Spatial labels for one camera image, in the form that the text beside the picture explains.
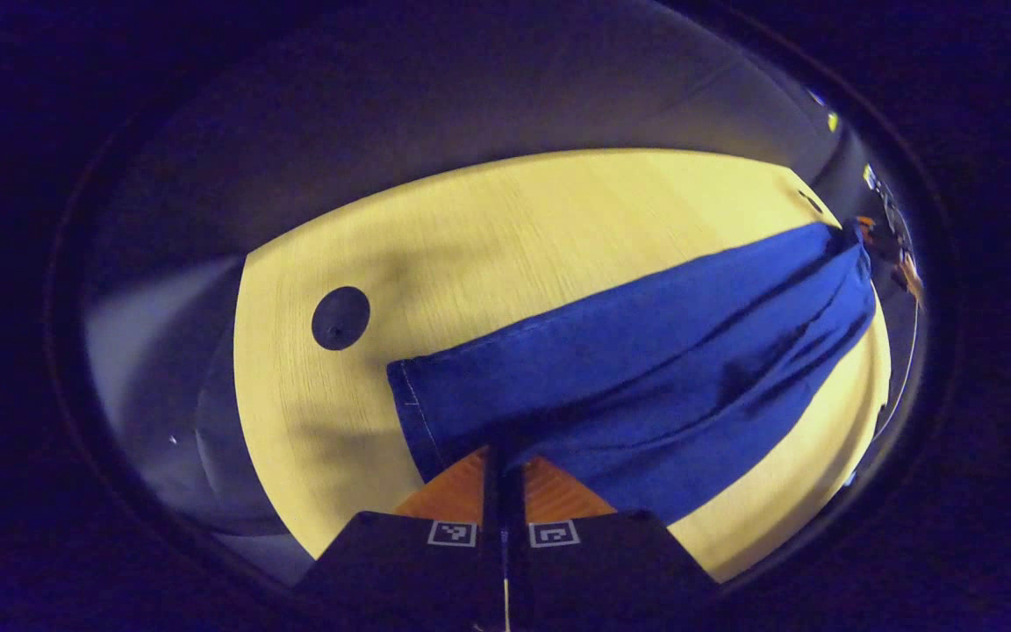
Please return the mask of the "black backdrop cloth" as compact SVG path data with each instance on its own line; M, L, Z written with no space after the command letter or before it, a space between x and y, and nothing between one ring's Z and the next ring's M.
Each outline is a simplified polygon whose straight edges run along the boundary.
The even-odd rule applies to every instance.
M185 81L97 208L89 341L146 343L241 255L393 185L563 149L829 171L848 125L657 0L374 0Z

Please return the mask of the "blue jeans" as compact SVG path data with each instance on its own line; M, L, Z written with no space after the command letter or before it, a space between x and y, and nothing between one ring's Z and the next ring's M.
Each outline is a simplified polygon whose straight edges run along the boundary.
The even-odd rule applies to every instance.
M433 355L388 384L426 481L475 449L536 457L667 524L782 442L874 321L857 229L802 225Z

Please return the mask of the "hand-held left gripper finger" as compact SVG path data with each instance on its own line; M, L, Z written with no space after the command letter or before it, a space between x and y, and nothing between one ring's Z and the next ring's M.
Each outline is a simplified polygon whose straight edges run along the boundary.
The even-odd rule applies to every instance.
M294 593L337 632L505 632L495 448L477 449L396 511L361 511Z
M653 513L544 459L505 473L508 632L678 632L718 591Z

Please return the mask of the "black round desk grommet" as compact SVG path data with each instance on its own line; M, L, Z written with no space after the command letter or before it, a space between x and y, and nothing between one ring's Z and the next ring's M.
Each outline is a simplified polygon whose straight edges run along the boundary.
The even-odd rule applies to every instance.
M328 292L314 308L312 337L324 349L341 351L353 347L369 326L368 296L353 285Z

